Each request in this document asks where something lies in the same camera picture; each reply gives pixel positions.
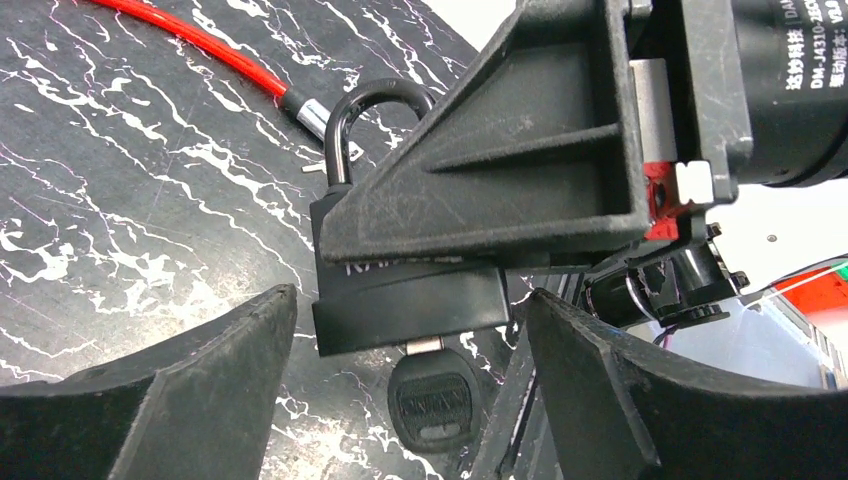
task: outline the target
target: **padlock body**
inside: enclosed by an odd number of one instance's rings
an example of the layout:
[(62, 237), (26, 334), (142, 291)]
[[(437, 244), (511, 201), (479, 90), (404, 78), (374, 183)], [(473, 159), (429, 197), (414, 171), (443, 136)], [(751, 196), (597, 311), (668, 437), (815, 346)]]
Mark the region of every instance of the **padlock body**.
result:
[(326, 264), (321, 224), (344, 194), (337, 189), (310, 205), (319, 291), (312, 313), (321, 356), (508, 322), (503, 272), (485, 261)]

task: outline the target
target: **padlock shackle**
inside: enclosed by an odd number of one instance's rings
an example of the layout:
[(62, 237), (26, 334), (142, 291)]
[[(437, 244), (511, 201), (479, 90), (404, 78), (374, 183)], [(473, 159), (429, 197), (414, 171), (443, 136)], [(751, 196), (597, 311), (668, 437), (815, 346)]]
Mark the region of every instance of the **padlock shackle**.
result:
[(348, 152), (350, 129), (362, 112), (386, 102), (403, 103), (415, 112), (418, 120), (436, 103), (425, 87), (400, 78), (374, 80), (348, 92), (333, 108), (324, 133), (324, 161), (330, 187), (352, 184)]

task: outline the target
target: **red part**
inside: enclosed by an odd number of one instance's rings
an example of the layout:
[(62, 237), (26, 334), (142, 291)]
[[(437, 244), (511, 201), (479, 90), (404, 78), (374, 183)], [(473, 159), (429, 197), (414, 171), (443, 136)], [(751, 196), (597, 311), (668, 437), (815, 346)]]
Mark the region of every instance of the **red part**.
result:
[(191, 42), (197, 48), (206, 50), (222, 62), (233, 67), (243, 75), (258, 83), (271, 94), (282, 97), (288, 90), (288, 85), (273, 73), (257, 65), (253, 60), (228, 47), (217, 38), (203, 30), (165, 13), (156, 7), (141, 3), (137, 0), (91, 0), (107, 7), (132, 15), (147, 23), (156, 25), (178, 37)]
[[(777, 284), (777, 287), (783, 290), (825, 270), (819, 269), (798, 275)], [(848, 306), (848, 283), (838, 273), (831, 273), (783, 292), (783, 296), (801, 313), (810, 315)]]
[[(651, 220), (654, 225), (645, 234), (648, 241), (674, 241), (680, 238), (677, 230), (677, 219), (685, 212), (688, 205), (680, 205), (677, 197), (677, 180), (674, 164), (670, 162), (652, 162), (643, 165), (643, 172), (648, 181), (648, 205), (651, 210)], [(660, 189), (664, 189), (665, 203), (659, 207), (655, 198)]]

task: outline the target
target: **black marble table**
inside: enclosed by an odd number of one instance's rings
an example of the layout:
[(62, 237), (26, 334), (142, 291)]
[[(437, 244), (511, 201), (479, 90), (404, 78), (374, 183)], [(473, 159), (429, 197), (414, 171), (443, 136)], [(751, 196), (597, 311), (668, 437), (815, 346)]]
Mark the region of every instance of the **black marble table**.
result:
[[(157, 0), (328, 106), (359, 82), (447, 91), (476, 52), (420, 0)], [(0, 384), (57, 381), (278, 283), (300, 318), (263, 478), (462, 478), (474, 448), (421, 457), (386, 413), (389, 348), (319, 359), (308, 205), (321, 147), (249, 81), (85, 0), (0, 8)], [(361, 176), (414, 116), (368, 112)], [(529, 278), (514, 278), (514, 301)], [(491, 401), (513, 328), (449, 339)]]

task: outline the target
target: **red cable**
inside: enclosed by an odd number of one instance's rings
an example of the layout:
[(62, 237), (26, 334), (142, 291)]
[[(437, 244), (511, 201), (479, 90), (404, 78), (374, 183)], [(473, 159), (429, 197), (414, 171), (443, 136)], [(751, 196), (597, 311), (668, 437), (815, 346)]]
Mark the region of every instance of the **red cable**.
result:
[(174, 35), (184, 38), (196, 47), (206, 50), (218, 57), (219, 60), (235, 68), (242, 74), (258, 83), (262, 88), (273, 95), (282, 97), (289, 89), (288, 85), (277, 78), (273, 73), (257, 65), (251, 59), (228, 47), (212, 35), (203, 30), (189, 25), (179, 18), (167, 14), (156, 7), (141, 3), (137, 0), (91, 0), (92, 2), (112, 7), (124, 13), (128, 13), (145, 22), (156, 25)]

